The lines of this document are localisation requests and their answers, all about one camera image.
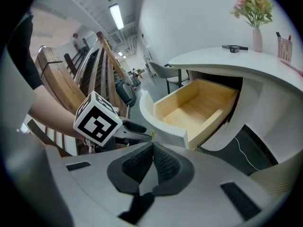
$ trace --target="gray floor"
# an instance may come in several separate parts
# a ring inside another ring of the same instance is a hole
[[[178,86],[174,84],[170,84],[169,86],[171,92],[178,88]],[[137,124],[143,125],[147,128],[147,132],[149,132],[151,128],[143,118],[139,108],[140,98],[146,90],[150,93],[153,101],[156,102],[167,95],[166,80],[157,76],[154,76],[153,78],[145,78],[141,80],[141,84],[136,90],[137,101],[131,108],[131,120]],[[240,143],[241,150],[257,169],[261,170],[271,166],[262,151],[244,131],[240,131],[236,137]],[[224,149],[219,151],[208,151],[201,147],[196,151],[197,153],[203,152],[205,154],[221,158],[247,175],[256,171],[246,161],[245,156],[239,151],[238,143],[235,139],[232,140]]]

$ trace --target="flower vase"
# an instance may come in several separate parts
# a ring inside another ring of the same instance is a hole
[[[262,34],[258,27],[252,28],[252,41],[254,50],[262,52]]]

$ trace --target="open drawer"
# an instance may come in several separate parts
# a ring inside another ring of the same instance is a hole
[[[194,149],[224,121],[237,94],[238,90],[196,79],[154,103],[153,116],[165,124],[186,130],[186,146]]]

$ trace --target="white ceiling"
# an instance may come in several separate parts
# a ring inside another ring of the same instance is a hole
[[[78,6],[87,11],[103,28],[111,38],[120,44],[125,39],[136,34],[135,30],[135,5],[136,0],[75,0]],[[109,12],[108,7],[115,3],[119,4],[121,16],[125,29],[121,35],[115,25],[115,22]]]
[[[43,11],[31,8],[33,13],[33,34],[30,43],[30,53],[35,60],[42,45],[57,48],[70,41],[72,35],[81,27],[81,23],[71,17],[58,16],[56,11]]]

